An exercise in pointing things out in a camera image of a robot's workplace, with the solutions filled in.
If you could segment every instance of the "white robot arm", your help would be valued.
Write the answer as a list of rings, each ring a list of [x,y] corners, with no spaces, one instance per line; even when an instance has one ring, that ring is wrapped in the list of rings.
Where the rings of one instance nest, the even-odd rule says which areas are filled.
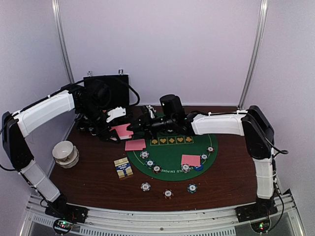
[[[61,89],[38,102],[2,116],[2,144],[12,166],[48,203],[46,213],[58,218],[67,218],[84,222],[87,209],[66,204],[66,197],[49,180],[27,146],[25,139],[32,131],[62,113],[75,109],[83,113],[96,127],[96,135],[104,141],[115,138],[120,141],[117,132],[111,131],[110,122],[126,115],[126,109],[117,107],[104,113],[94,104],[90,94],[82,86],[69,85],[69,90]]]

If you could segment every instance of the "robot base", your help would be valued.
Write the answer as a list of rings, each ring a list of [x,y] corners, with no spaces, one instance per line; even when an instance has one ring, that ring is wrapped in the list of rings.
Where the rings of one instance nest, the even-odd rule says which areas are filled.
[[[278,212],[275,202],[272,200],[271,205],[254,203],[246,206],[235,208],[238,222],[252,221],[259,218],[267,217]]]

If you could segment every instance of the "white bracket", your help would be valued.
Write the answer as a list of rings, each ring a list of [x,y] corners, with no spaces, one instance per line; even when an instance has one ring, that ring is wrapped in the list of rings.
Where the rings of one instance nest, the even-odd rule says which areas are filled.
[[[115,118],[125,116],[126,109],[122,107],[116,107],[115,109],[112,109],[109,112],[107,112],[107,114],[109,115],[109,117],[106,119],[106,122],[109,123]]]

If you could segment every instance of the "pink playing card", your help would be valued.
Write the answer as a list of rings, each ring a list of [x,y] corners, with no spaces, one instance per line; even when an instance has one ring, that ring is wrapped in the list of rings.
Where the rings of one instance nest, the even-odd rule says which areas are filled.
[[[122,124],[122,125],[118,125],[118,126],[113,126],[111,131],[113,129],[116,129],[117,131],[117,134],[119,136],[120,139],[131,139],[132,138],[132,135],[133,135],[133,132],[132,131],[129,131],[127,130],[127,127],[129,126],[130,124]]]
[[[182,155],[182,165],[200,166],[200,156],[197,155]]]
[[[125,151],[141,151],[146,147],[144,139],[130,140],[126,142]]]

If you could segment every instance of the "white ceramic cup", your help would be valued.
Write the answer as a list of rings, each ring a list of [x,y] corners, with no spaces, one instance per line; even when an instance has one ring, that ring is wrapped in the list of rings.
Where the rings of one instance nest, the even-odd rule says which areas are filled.
[[[66,162],[72,159],[74,155],[77,155],[77,149],[70,141],[62,141],[53,149],[54,159],[59,162]]]

